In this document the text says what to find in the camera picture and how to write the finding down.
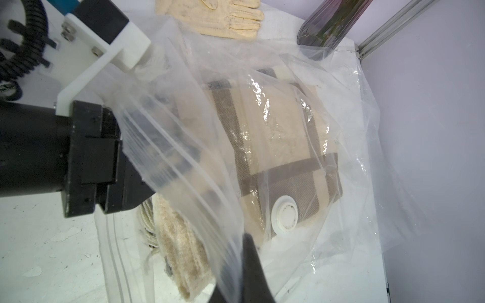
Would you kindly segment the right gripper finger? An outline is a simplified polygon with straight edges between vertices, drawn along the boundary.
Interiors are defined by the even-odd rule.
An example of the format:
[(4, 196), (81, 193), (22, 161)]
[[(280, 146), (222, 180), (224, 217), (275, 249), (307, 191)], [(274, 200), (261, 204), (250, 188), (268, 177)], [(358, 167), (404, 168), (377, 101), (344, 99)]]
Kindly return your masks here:
[(231, 256), (216, 275), (209, 302), (274, 302), (250, 234), (242, 236), (239, 257)]

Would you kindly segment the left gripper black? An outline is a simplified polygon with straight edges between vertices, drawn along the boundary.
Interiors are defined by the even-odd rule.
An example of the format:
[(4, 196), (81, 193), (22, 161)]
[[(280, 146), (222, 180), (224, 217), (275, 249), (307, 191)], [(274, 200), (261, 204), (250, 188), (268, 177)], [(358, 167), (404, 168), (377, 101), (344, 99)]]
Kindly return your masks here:
[(121, 131), (112, 111), (74, 101), (70, 117), (67, 173), (62, 192), (67, 218), (132, 210), (154, 191), (123, 152)]

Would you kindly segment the clear plastic vacuum bag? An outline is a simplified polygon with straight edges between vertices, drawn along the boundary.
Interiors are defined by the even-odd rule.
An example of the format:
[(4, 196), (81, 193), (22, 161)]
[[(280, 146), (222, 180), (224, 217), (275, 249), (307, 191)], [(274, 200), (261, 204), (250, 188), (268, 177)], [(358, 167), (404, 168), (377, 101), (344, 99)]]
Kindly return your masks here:
[(428, 221), (383, 157), (352, 42), (296, 45), (275, 13), (254, 42), (128, 16), (148, 57), (92, 87), (155, 195), (95, 213), (107, 300), (204, 302), (221, 286), (234, 302), (248, 233), (277, 302), (372, 302), (378, 255)]

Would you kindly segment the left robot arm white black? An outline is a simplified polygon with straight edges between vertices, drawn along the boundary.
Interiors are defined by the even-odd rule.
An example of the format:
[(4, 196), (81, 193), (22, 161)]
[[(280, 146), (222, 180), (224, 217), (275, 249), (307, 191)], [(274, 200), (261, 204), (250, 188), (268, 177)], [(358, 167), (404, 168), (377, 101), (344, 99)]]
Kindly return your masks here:
[(150, 39), (112, 1), (23, 1), (1, 38), (1, 196), (59, 193), (65, 217), (132, 210), (153, 195), (111, 106), (77, 99), (108, 65), (131, 71)]

